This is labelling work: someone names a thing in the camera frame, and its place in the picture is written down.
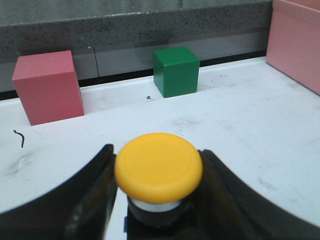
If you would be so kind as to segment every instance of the yellow button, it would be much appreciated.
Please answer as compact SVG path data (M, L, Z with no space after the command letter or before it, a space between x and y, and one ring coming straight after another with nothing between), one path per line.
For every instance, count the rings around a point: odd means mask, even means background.
M152 204L183 199L196 189L202 174L197 149L169 133L150 133L133 139L115 161L118 186L129 197Z

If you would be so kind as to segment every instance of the white surface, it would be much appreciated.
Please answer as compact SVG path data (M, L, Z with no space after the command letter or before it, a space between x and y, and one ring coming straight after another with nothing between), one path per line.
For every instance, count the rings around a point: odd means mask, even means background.
M0 102L0 212L61 184L104 144L118 153L139 135L167 132L214 151L258 193L320 226L320 97L265 58L202 67L193 94L162 98L152 76L81 92L85 116L36 126L18 99ZM114 209L107 235L123 239L121 191Z

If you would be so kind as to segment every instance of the red block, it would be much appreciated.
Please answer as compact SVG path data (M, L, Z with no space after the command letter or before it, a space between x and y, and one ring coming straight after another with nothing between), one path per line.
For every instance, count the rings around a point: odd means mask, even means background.
M31 125L84 115L69 50L20 56L12 81Z

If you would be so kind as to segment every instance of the pink block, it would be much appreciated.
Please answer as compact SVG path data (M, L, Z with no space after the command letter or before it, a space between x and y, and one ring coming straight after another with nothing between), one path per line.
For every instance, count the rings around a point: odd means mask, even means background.
M12 81L31 125L84 115L69 50L20 56Z
M266 61L320 94L320 1L273 0Z

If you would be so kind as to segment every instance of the green block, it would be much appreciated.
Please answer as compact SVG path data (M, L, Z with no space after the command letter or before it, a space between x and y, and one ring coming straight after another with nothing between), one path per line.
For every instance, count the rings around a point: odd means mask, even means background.
M164 98L195 93L199 66L199 58L185 46L155 50L154 83Z

